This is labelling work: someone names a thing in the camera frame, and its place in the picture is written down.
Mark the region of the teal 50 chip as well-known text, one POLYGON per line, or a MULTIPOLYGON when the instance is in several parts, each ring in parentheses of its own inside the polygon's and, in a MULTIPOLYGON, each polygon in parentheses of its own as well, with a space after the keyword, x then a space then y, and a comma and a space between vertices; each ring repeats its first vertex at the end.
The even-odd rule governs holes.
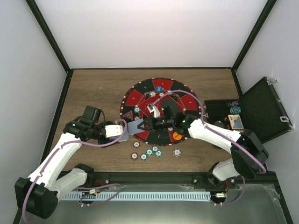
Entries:
POLYGON ((139 113, 141 111, 140 107, 135 107, 133 109, 134 113, 139 113))

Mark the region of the blue card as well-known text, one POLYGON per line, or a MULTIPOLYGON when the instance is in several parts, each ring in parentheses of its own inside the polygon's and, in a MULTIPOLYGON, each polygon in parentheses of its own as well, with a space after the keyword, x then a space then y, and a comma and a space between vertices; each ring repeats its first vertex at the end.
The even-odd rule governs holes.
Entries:
POLYGON ((139 124, 141 124, 143 122, 143 119, 140 119, 140 120, 135 120, 135 121, 132 121, 132 122, 129 122, 127 124, 128 126, 128 134, 129 135, 134 135, 134 134, 138 134, 138 133, 141 133, 143 132, 142 129, 138 128, 137 126, 139 124))

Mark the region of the red 100 chip off mat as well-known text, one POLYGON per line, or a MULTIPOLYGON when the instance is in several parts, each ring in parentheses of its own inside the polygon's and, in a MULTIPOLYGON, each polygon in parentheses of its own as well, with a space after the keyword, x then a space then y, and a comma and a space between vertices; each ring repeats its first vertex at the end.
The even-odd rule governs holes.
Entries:
POLYGON ((133 143, 133 146, 134 146, 135 148, 138 148, 138 147, 140 146, 140 143, 139 143, 138 141, 136 141, 136 142, 133 143))

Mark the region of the blue white chip top seat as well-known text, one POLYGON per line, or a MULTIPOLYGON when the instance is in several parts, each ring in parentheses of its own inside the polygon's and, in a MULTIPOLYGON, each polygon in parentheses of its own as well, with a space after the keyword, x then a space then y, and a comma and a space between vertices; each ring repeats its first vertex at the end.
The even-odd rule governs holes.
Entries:
POLYGON ((149 94, 151 97, 155 97, 156 96, 156 93, 154 91, 151 91, 150 94, 149 94))

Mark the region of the orange big blind button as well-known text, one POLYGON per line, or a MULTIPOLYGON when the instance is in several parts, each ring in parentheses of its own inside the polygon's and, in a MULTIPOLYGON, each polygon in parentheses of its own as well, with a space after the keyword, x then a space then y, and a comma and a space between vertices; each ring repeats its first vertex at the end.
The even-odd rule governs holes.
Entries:
POLYGON ((173 132, 172 138, 173 138, 173 140, 178 141, 178 140, 181 140, 183 138, 183 136, 177 132, 173 132))

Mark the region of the blue small blind button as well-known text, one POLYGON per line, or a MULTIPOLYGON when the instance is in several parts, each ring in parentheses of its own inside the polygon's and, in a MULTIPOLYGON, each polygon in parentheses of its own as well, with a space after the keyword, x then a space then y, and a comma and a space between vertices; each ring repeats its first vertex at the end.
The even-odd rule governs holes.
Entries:
POLYGON ((156 91, 156 92, 162 92, 162 91, 163 91, 163 87, 161 87, 161 86, 157 86, 157 87, 155 88, 155 91, 156 91))

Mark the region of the red poker chip stack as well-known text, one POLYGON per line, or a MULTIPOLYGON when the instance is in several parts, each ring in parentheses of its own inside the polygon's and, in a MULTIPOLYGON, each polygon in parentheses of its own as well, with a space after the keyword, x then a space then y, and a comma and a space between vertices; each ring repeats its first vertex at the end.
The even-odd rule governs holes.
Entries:
POLYGON ((135 161, 135 160, 137 160, 139 158, 139 155, 138 155, 138 153, 133 152, 131 154, 130 158, 135 161))

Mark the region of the blue backed card deck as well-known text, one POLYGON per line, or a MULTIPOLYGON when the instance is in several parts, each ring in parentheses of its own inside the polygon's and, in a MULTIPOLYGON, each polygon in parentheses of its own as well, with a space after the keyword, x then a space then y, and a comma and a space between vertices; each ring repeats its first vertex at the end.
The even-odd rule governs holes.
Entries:
POLYGON ((118 140, 119 142, 128 141, 129 134, 127 132, 124 133, 124 135, 118 140))

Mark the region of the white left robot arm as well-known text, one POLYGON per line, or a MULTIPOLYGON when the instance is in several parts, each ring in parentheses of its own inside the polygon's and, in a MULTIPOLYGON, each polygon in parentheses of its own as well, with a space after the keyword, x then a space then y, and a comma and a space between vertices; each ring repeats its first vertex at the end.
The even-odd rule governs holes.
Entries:
POLYGON ((19 178, 15 183, 17 205, 23 220, 28 223, 26 213, 47 219, 52 215, 58 202, 74 189, 87 190, 95 195, 105 186, 93 187, 93 168, 78 164, 68 174, 59 178, 62 169, 89 140, 97 140, 97 147, 108 147, 118 142, 128 131, 125 120, 103 121, 99 123, 102 110, 87 106, 83 115, 65 125, 57 144, 40 166, 27 178, 19 178))

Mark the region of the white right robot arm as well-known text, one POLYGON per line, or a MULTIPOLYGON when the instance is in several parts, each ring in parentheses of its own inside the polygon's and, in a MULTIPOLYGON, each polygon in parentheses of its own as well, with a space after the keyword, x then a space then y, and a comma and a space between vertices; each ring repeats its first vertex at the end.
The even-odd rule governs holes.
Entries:
POLYGON ((251 130, 238 132, 211 125, 202 118, 184 114, 170 99, 163 100, 161 108, 158 110, 150 104, 147 107, 150 116, 137 128, 156 133, 172 128, 178 134, 206 141, 230 153, 230 159, 215 163, 208 171, 207 181, 211 187, 218 188, 229 178, 255 179, 257 174, 266 172, 264 164, 269 154, 251 130))

